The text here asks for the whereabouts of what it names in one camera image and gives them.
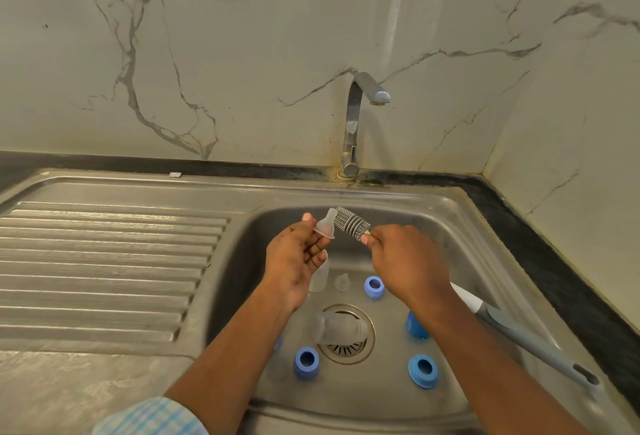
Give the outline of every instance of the chrome faucet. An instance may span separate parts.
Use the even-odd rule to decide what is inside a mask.
[[[347,122],[344,126],[344,142],[342,143],[342,160],[338,179],[354,181],[360,167],[356,159],[356,137],[358,136],[358,120],[360,119],[360,102],[362,93],[367,96],[371,105],[384,105],[391,102],[391,97],[382,85],[368,73],[354,72],[353,82],[349,88],[347,99]]]

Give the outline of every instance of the sleeve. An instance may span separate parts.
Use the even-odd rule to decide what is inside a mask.
[[[180,403],[151,398],[98,423],[92,435],[208,435],[204,425]]]

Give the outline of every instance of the hand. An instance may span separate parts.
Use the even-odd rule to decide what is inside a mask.
[[[305,213],[302,221],[285,228],[267,247],[262,284],[282,294],[290,312],[305,301],[312,274],[326,260],[324,247],[330,239],[314,231],[316,222]]]
[[[376,226],[360,240],[371,249],[382,282],[410,309],[452,291],[440,248],[414,226]]]

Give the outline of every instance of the brush handle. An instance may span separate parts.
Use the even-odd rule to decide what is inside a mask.
[[[589,392],[603,388],[602,382],[595,374],[587,368],[580,366],[578,363],[573,362],[560,349],[550,345],[537,334],[533,334],[528,329],[520,326],[504,312],[490,306],[474,294],[467,292],[464,288],[454,285],[453,283],[451,285],[477,317],[494,327],[522,349],[529,351],[536,358],[548,364],[559,373],[579,383],[589,390]]]

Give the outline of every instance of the gray handle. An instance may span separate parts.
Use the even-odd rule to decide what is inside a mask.
[[[587,368],[574,363],[564,352],[545,342],[537,334],[511,320],[507,315],[495,307],[483,303],[476,315],[490,326],[495,327],[506,338],[512,340],[521,348],[529,351],[536,358],[551,366],[556,371],[580,383],[589,391],[602,389],[599,378]]]

